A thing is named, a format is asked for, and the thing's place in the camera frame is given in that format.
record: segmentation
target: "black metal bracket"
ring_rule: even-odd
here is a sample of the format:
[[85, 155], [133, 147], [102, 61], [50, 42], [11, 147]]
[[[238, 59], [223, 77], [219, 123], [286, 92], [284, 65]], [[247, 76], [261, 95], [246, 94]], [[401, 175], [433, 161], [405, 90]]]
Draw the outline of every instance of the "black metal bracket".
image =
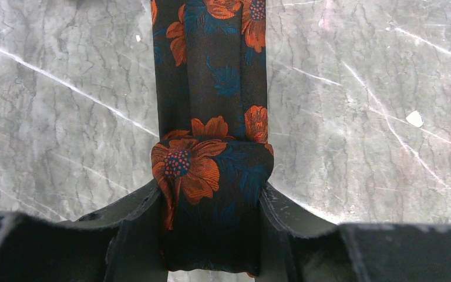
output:
[[[0, 212], [0, 282], [165, 282], [155, 181], [78, 221]], [[342, 224], [272, 186], [260, 199], [259, 282], [451, 281], [451, 226]]]

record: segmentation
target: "fabric loop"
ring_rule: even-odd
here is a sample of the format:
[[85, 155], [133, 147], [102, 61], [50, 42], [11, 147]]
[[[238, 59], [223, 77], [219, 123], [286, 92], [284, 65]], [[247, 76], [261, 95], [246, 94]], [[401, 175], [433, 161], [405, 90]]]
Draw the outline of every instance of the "fabric loop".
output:
[[175, 137], [152, 150], [161, 188], [161, 246], [170, 271], [258, 274], [258, 198], [274, 165], [265, 144]]

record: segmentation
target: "gray marble surface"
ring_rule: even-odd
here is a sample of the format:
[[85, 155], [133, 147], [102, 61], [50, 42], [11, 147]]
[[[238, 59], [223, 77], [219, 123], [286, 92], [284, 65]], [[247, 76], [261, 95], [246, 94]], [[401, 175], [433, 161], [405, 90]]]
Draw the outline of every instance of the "gray marble surface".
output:
[[[336, 223], [451, 223], [451, 1], [267, 7], [274, 187]], [[149, 0], [0, 0], [0, 210], [103, 207], [152, 178], [156, 133]]]

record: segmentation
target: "orange flower pattern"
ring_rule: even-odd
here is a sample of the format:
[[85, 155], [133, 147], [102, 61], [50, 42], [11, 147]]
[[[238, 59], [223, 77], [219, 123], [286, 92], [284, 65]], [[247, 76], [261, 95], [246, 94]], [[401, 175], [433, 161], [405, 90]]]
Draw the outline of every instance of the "orange flower pattern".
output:
[[172, 130], [163, 136], [163, 140], [176, 137], [190, 137], [189, 130]]
[[246, 45], [260, 53], [265, 47], [265, 0], [242, 0], [242, 2], [241, 34], [245, 37]]
[[252, 106], [244, 114], [246, 127], [246, 138], [256, 143], [267, 143], [268, 124], [267, 108], [262, 106]]
[[222, 116], [211, 118], [206, 125], [204, 125], [199, 119], [192, 119], [191, 127], [193, 128], [193, 136], [234, 139], [234, 137], [227, 135], [229, 126], [224, 121]]
[[167, 203], [164, 226], [173, 229], [174, 213], [182, 190], [190, 204], [201, 198], [212, 198], [218, 190], [219, 171], [211, 157], [226, 149], [220, 140], [198, 142], [196, 139], [176, 139], [169, 146], [157, 144], [151, 152], [153, 176]]
[[207, 10], [216, 19], [230, 19], [241, 8], [239, 0], [203, 0]]
[[151, 0], [151, 20], [153, 25], [156, 22], [157, 15], [158, 15], [158, 7], [156, 6], [156, 1]]
[[179, 8], [179, 21], [172, 23], [167, 29], [167, 38], [175, 38], [170, 44], [176, 66], [187, 62], [186, 39], [184, 38], [184, 9], [185, 4]]

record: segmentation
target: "dark floral fabric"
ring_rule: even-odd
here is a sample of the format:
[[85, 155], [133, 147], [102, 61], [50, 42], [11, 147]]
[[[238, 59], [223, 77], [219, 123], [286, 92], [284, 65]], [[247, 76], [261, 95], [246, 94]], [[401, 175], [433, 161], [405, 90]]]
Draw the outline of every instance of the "dark floral fabric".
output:
[[259, 273], [258, 201], [268, 144], [265, 1], [152, 0], [169, 270]]

